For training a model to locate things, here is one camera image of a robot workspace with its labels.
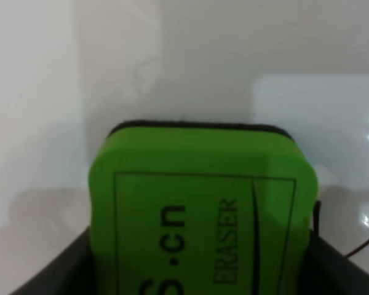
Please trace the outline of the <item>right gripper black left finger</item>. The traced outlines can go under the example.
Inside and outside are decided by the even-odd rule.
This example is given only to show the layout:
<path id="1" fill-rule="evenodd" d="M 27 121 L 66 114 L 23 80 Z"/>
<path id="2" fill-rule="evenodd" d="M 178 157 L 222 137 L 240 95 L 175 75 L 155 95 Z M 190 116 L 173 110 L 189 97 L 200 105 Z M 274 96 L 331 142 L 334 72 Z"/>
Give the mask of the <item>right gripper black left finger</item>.
<path id="1" fill-rule="evenodd" d="M 12 295 L 95 294 L 95 269 L 86 228 L 70 246 Z"/>

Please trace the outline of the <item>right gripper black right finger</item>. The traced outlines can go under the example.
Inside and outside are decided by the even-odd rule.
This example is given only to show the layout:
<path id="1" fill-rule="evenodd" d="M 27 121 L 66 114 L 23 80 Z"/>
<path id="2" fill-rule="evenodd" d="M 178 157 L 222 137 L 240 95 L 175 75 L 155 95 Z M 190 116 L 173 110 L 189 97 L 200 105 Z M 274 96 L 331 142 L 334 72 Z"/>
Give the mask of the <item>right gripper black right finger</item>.
<path id="1" fill-rule="evenodd" d="M 369 245 L 369 239 L 343 255 L 319 235 L 322 203 L 312 212 L 313 229 L 306 251 L 306 294 L 369 294 L 369 274 L 349 260 Z"/>

